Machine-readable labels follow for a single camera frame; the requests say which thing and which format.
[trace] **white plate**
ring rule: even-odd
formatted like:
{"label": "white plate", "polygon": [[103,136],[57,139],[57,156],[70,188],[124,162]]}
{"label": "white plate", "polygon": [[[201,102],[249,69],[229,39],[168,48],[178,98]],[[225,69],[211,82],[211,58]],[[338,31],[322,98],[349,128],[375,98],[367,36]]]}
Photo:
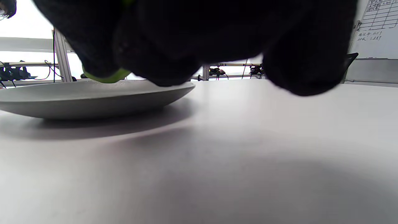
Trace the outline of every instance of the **white plate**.
{"label": "white plate", "polygon": [[147,80],[40,84],[0,90],[0,110],[46,119],[94,119],[166,106],[195,85],[158,87]]}

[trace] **table surface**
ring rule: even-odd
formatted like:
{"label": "table surface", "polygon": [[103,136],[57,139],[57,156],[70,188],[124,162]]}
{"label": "table surface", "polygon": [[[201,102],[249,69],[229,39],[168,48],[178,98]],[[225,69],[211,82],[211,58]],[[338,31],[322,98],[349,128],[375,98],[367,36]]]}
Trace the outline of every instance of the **table surface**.
{"label": "table surface", "polygon": [[0,115],[0,223],[398,223],[398,88],[198,82],[96,122]]}

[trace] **black glove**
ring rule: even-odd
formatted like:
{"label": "black glove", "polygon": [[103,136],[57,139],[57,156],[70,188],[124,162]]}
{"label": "black glove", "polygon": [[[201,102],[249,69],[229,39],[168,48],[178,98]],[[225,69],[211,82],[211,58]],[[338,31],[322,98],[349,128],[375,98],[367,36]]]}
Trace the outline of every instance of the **black glove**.
{"label": "black glove", "polygon": [[356,0],[35,0],[79,56],[87,75],[134,74],[160,86],[202,64],[263,53],[267,77],[297,95],[337,85]]}

